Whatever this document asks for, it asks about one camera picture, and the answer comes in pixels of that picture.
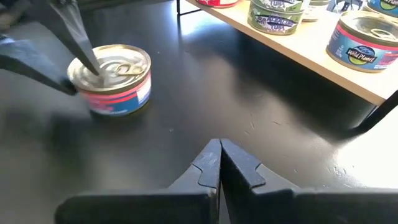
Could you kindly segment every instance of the pull tab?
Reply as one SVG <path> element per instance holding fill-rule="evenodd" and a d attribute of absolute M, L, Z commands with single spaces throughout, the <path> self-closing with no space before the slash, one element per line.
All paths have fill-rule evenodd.
<path fill-rule="evenodd" d="M 115 72 L 118 75 L 140 75 L 144 72 L 144 69 L 142 65 L 123 63 L 116 67 Z"/>
<path fill-rule="evenodd" d="M 396 40 L 396 37 L 393 34 L 385 30 L 371 29 L 371 33 L 376 37 L 380 37 L 383 39 Z"/>

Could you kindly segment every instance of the can lid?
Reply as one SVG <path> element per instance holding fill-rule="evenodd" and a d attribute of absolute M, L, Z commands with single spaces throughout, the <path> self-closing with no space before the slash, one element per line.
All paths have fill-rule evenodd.
<path fill-rule="evenodd" d="M 366 11 L 344 12 L 340 21 L 353 35 L 392 47 L 398 46 L 398 24 L 389 16 Z"/>
<path fill-rule="evenodd" d="M 142 49 L 122 44 L 96 47 L 100 75 L 91 73 L 77 58 L 68 67 L 68 76 L 78 88 L 88 91 L 111 91 L 138 85 L 150 69 L 150 57 Z"/>

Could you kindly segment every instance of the black tabletop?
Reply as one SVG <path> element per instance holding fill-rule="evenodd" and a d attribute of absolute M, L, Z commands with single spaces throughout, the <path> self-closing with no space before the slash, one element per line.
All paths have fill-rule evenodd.
<path fill-rule="evenodd" d="M 397 111 L 350 137 L 373 105 L 205 12 L 178 20 L 174 2 L 87 11 L 83 19 L 94 47 L 149 53 L 150 102 L 124 118 L 98 119 L 80 96 L 2 71 L 1 223 L 52 223 L 58 203 L 82 191 L 167 187 L 211 138 L 229 138 L 299 187 L 398 186 Z M 10 35 L 32 39 L 60 69 L 73 58 L 38 24 Z"/>

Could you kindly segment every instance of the blue label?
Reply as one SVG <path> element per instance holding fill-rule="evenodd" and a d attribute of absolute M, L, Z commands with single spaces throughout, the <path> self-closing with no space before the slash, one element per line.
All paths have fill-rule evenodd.
<path fill-rule="evenodd" d="M 132 113 L 148 101 L 150 96 L 150 74 L 139 86 L 115 95 L 83 93 L 96 113 L 109 116 L 122 116 Z"/>
<path fill-rule="evenodd" d="M 368 6 L 384 14 L 398 17 L 398 0 L 369 0 Z"/>
<path fill-rule="evenodd" d="M 329 53 L 349 65 L 365 70 L 382 70 L 386 69 L 398 57 L 397 48 L 388 49 L 388 47 L 367 43 L 352 37 L 357 42 L 347 35 L 349 34 L 345 33 L 338 25 L 331 36 L 327 49 Z"/>

